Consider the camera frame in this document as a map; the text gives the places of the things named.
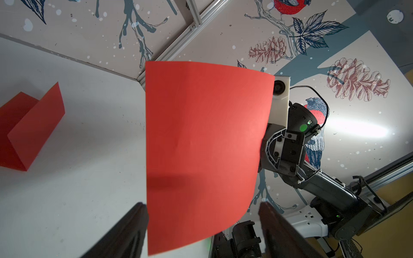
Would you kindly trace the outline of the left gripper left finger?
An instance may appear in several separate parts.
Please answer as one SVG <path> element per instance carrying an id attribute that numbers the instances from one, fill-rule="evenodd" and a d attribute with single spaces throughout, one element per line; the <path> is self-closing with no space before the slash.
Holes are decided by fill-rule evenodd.
<path id="1" fill-rule="evenodd" d="M 82 257 L 139 258 L 142 254 L 148 222 L 147 206 L 137 203 Z"/>

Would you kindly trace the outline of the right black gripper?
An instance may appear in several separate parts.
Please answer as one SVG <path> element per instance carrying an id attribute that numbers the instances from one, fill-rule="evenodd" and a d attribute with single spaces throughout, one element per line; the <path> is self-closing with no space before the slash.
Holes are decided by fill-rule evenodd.
<path id="1" fill-rule="evenodd" d="M 266 169 L 289 177 L 296 176 L 303 157 L 304 140 L 302 132 L 267 124 L 260 147 L 259 171 Z"/>

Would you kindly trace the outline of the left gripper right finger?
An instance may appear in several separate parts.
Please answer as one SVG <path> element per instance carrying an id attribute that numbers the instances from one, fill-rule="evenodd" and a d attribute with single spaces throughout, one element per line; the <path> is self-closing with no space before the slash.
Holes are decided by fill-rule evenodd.
<path id="1" fill-rule="evenodd" d="M 283 216 L 269 202 L 262 202 L 259 217 L 269 258 L 321 257 L 306 241 L 306 238 L 326 236 L 326 225 L 316 209 L 307 205 Z"/>

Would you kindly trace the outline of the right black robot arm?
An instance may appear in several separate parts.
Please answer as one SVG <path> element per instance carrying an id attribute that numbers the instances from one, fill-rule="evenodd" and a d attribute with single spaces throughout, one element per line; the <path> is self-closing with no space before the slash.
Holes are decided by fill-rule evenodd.
<path id="1" fill-rule="evenodd" d="M 286 127 L 269 123 L 260 150 L 258 172 L 278 174 L 295 189 L 314 195 L 311 203 L 288 217 L 280 215 L 271 201 L 260 205 L 263 235 L 257 236 L 253 221 L 237 223 L 232 237 L 213 237 L 212 258 L 318 258 L 308 237 L 332 235 L 340 244 L 351 241 L 388 214 L 375 208 L 341 181 L 311 165 L 307 144 L 322 133 L 316 117 L 306 107 L 290 103 Z"/>

